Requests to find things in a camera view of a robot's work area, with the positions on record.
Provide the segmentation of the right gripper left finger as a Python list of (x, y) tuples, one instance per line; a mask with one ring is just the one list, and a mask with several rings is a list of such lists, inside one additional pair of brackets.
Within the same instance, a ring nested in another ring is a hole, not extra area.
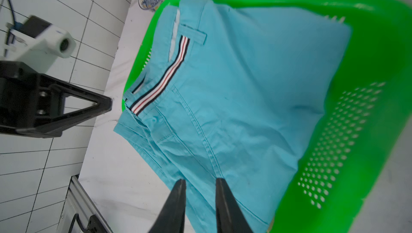
[(149, 233), (183, 233), (185, 229), (186, 181), (176, 181)]

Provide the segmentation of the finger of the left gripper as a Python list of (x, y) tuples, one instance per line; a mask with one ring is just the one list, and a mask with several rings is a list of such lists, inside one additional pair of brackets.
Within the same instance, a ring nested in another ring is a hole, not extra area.
[[(68, 97), (89, 101), (92, 106), (64, 113)], [(1, 62), (2, 134), (60, 137), (63, 131), (111, 109), (109, 97), (37, 73), (23, 62)]]

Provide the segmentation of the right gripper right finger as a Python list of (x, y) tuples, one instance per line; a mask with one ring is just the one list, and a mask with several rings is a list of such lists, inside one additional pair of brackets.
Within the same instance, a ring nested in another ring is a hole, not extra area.
[(218, 233), (252, 233), (227, 182), (216, 179), (216, 221)]

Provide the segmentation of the teal pants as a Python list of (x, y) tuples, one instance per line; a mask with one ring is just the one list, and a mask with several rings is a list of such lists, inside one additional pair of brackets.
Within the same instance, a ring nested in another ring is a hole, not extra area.
[(216, 179), (255, 233), (269, 228), (344, 57), (349, 25), (300, 8), (180, 0), (124, 93), (115, 132), (172, 188), (197, 233), (216, 231)]

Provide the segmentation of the green plastic basket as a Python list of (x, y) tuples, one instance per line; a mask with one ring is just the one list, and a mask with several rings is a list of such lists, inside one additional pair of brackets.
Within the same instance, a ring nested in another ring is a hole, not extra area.
[[(232, 8), (300, 8), (349, 25), (325, 112), (266, 231), (346, 233), (412, 113), (412, 10), (399, 0), (212, 0)], [(123, 94), (151, 58), (154, 14)]]

